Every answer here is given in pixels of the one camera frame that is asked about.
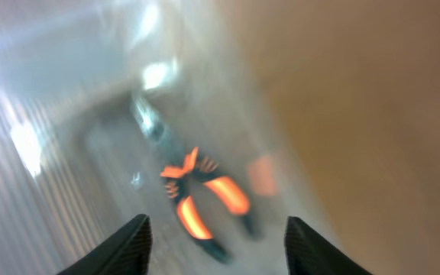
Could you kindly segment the orange black needle-nose pliers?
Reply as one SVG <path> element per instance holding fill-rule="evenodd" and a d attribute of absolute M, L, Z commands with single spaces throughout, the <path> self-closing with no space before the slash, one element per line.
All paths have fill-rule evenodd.
<path fill-rule="evenodd" d="M 256 239 L 260 230 L 251 196 L 218 161 L 199 146 L 186 143 L 146 99 L 134 99 L 131 110 L 160 163 L 159 177 L 181 227 L 210 257 L 229 264 L 231 252 L 217 239 L 199 210 L 205 204 L 199 190 L 207 189 L 215 195 L 247 236 Z"/>

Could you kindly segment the clear plastic container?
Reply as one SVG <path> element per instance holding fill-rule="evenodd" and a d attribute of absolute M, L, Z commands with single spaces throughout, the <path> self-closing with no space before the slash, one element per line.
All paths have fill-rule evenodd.
<path fill-rule="evenodd" d="M 199 190 L 229 264 L 174 215 L 137 98 L 251 196 L 256 239 Z M 0 274 L 59 273 L 139 214 L 150 274 L 285 274 L 289 216 L 336 240 L 216 2 L 0 1 Z"/>

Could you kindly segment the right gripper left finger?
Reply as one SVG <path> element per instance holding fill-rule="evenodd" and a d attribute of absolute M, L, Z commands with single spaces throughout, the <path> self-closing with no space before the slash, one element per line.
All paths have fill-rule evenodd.
<path fill-rule="evenodd" d="M 147 275 L 151 250 L 150 217 L 139 214 L 58 275 Z"/>

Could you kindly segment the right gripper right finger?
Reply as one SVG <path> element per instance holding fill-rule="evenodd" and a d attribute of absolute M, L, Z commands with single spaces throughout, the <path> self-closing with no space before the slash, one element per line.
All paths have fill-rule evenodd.
<path fill-rule="evenodd" d="M 289 275 L 371 275 L 296 216 L 287 218 L 284 246 Z"/>

